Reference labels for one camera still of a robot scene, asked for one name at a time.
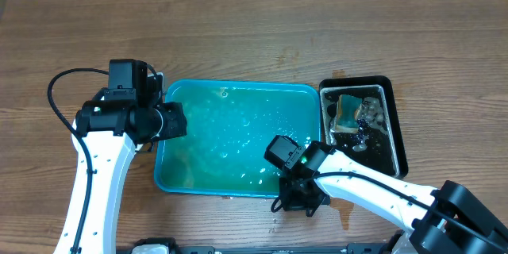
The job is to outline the green yellow sponge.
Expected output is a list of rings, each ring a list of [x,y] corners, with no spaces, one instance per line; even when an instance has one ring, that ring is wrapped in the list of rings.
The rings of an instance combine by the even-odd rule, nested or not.
[[[335,133],[358,133],[358,116],[363,100],[351,95],[341,94],[337,102],[337,115],[332,131]]]

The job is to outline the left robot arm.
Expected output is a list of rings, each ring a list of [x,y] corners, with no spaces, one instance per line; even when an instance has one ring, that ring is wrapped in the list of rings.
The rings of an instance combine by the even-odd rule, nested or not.
[[[57,253],[115,253],[117,223],[129,166],[147,143],[183,137],[179,102],[139,106],[103,97],[83,104],[72,124],[78,154],[75,182]]]

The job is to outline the teal plastic tray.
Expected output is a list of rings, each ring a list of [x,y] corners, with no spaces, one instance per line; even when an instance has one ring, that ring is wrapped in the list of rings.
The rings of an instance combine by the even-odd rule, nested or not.
[[[168,193],[274,198],[282,172],[264,159],[277,135],[301,146],[321,138],[321,103],[305,84],[181,79],[187,134],[157,146],[156,185]]]

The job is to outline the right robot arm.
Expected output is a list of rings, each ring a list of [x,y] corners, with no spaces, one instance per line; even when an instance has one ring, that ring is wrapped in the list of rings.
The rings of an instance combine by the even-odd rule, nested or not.
[[[264,158],[281,172],[271,212],[314,215],[331,198],[352,202],[398,226],[392,253],[505,253],[507,227],[466,187],[408,183],[366,167],[313,141],[308,147],[277,136]]]

